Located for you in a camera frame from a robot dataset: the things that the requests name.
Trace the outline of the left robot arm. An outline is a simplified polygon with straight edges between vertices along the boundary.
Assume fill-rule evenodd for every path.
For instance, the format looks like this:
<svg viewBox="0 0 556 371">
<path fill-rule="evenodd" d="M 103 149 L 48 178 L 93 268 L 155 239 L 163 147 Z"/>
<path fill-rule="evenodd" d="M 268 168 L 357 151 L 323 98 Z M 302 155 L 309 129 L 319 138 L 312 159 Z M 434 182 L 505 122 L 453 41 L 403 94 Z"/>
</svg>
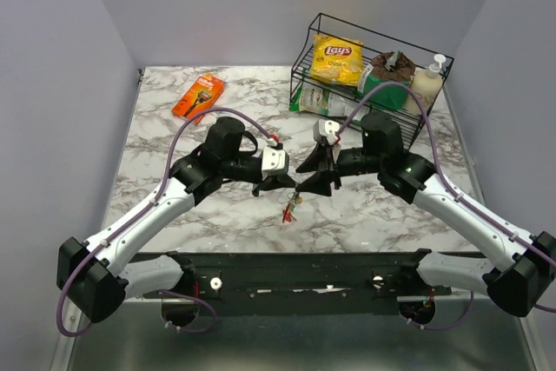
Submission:
<svg viewBox="0 0 556 371">
<path fill-rule="evenodd" d="M 198 206 L 226 181 L 253 184 L 253 193 L 291 189 L 288 153 L 274 136 L 263 149 L 243 151 L 242 141 L 255 137 L 244 123 L 222 116 L 204 142 L 184 157 L 166 162 L 162 180 L 130 212 L 104 230 L 58 249 L 56 285 L 59 304 L 72 301 L 92 323 L 115 313 L 137 295 L 167 290 L 185 296 L 193 277 L 174 255 L 146 262 L 132 260 L 142 247 L 178 216 Z"/>
</svg>

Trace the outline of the steel key organizer red handle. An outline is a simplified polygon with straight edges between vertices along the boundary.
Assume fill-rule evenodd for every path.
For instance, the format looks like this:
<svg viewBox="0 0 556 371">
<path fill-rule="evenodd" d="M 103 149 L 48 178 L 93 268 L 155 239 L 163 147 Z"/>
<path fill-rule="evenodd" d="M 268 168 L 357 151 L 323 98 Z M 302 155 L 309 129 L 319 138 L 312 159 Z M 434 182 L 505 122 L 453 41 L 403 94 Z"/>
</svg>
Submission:
<svg viewBox="0 0 556 371">
<path fill-rule="evenodd" d="M 292 192 L 288 196 L 288 202 L 286 204 L 285 209 L 282 211 L 281 222 L 282 223 L 295 222 L 296 221 L 295 210 L 299 205 L 302 204 L 302 202 L 303 199 L 301 197 L 301 193 L 298 191 Z"/>
</svg>

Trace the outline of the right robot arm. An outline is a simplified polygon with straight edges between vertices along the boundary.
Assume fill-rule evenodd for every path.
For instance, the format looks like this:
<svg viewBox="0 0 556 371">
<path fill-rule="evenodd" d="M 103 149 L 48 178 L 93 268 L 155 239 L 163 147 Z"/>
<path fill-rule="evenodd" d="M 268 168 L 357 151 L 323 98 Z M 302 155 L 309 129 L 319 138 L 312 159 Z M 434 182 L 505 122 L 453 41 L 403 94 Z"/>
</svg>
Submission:
<svg viewBox="0 0 556 371">
<path fill-rule="evenodd" d="M 400 126 L 390 116 L 370 111 L 361 120 L 361 147 L 343 149 L 340 126 L 321 119 L 316 143 L 297 168 L 311 176 L 301 193 L 330 196 L 341 178 L 375 174 L 392 195 L 425 210 L 471 242 L 478 260 L 426 250 L 400 272 L 401 287 L 412 295 L 425 288 L 462 288 L 487 295 L 506 313 L 527 316 L 555 279 L 555 238 L 534 235 L 505 221 L 456 188 L 440 168 L 406 150 Z"/>
</svg>

